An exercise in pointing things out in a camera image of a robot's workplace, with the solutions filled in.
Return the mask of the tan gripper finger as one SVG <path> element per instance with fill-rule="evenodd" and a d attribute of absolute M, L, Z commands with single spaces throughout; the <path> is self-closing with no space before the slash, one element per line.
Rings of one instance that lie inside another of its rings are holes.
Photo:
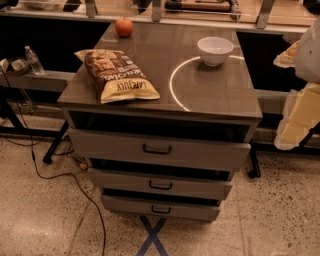
<path fill-rule="evenodd" d="M 296 54 L 300 41 L 294 42 L 281 54 L 277 55 L 273 64 L 281 68 L 294 68 L 296 66 Z"/>
<path fill-rule="evenodd" d="M 297 147 L 320 122 L 320 85 L 307 83 L 300 90 L 291 90 L 286 98 L 274 145 L 280 150 Z"/>

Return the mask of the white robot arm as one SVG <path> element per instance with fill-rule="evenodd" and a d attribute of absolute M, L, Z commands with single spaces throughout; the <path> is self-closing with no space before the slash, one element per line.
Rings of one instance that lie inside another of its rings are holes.
<path fill-rule="evenodd" d="M 274 140 L 277 149 L 291 150 L 320 122 L 320 18 L 273 64 L 294 67 L 295 75 L 307 82 L 303 89 L 291 90 L 287 96 Z"/>

